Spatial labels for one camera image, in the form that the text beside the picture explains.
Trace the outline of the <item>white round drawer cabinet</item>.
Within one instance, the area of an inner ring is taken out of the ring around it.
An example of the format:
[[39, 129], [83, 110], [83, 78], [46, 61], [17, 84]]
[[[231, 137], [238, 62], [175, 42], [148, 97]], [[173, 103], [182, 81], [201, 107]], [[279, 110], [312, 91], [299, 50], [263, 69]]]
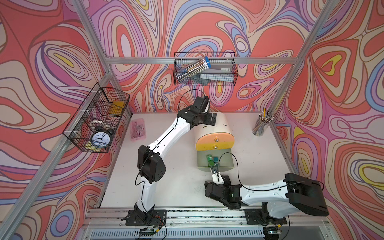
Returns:
[[220, 112], [216, 112], [216, 113], [217, 113], [217, 120], [216, 120], [215, 126], [208, 126], [208, 125], [201, 124], [193, 128], [196, 143], [198, 138], [206, 134], [218, 133], [218, 132], [225, 132], [225, 133], [232, 134], [226, 115]]

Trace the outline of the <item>peach top drawer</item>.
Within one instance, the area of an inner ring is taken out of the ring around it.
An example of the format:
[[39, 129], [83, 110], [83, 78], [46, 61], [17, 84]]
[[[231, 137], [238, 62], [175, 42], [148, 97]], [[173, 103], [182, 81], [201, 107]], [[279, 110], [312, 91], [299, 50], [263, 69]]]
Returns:
[[218, 132], [203, 135], [197, 140], [197, 147], [213, 149], [217, 146], [219, 149], [231, 148], [235, 143], [235, 137], [230, 133]]

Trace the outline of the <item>grey green bottom drawer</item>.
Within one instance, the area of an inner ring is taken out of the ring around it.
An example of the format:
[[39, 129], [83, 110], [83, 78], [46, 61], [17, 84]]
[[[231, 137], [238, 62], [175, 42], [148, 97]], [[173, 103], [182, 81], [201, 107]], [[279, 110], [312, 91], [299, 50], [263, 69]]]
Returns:
[[197, 168], [209, 172], [211, 168], [218, 167], [220, 172], [234, 168], [234, 157], [231, 149], [209, 150], [197, 152]]

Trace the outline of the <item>yellow drawer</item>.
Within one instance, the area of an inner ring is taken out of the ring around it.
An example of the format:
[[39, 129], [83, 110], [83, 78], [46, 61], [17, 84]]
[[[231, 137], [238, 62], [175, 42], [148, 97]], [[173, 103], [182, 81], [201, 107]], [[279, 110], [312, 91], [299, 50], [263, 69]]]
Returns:
[[197, 151], [214, 151], [214, 150], [225, 150], [231, 149], [235, 142], [222, 142], [222, 143], [205, 143], [196, 144]]

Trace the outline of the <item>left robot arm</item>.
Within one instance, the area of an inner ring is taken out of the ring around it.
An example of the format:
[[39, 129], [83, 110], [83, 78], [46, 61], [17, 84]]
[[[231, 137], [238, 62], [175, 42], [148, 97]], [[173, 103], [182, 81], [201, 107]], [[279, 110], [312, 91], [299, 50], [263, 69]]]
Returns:
[[149, 146], [138, 149], [138, 175], [135, 185], [141, 187], [140, 197], [134, 206], [135, 213], [147, 219], [155, 206], [157, 182], [165, 175], [164, 158], [171, 147], [193, 127], [199, 125], [213, 126], [216, 114], [209, 111], [209, 97], [196, 97], [194, 103], [179, 110], [171, 126]]

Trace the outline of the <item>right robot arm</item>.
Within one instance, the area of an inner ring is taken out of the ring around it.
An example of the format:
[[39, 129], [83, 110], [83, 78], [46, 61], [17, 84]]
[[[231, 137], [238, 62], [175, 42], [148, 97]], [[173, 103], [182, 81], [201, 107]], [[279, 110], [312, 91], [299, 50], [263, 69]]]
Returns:
[[296, 174], [285, 174], [283, 180], [257, 186], [232, 185], [229, 176], [219, 176], [218, 182], [205, 182], [205, 196], [229, 210], [262, 204], [266, 216], [282, 219], [302, 212], [327, 217], [329, 210], [320, 182]]

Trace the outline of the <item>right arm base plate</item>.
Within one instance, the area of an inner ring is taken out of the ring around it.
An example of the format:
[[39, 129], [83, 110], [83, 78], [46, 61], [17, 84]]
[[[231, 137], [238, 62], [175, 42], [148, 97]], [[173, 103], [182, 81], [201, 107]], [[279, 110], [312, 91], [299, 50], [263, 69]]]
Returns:
[[248, 225], [285, 225], [287, 224], [287, 219], [283, 217], [282, 219], [273, 218], [269, 215], [267, 210], [262, 209], [244, 209], [245, 217]]

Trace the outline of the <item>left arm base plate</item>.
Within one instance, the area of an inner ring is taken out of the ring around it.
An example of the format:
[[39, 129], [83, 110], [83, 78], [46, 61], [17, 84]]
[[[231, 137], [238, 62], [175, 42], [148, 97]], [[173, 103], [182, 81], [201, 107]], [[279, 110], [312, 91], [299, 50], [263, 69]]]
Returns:
[[159, 227], [166, 223], [166, 210], [150, 210], [148, 213], [141, 210], [130, 210], [128, 215], [121, 219], [126, 226], [155, 226]]

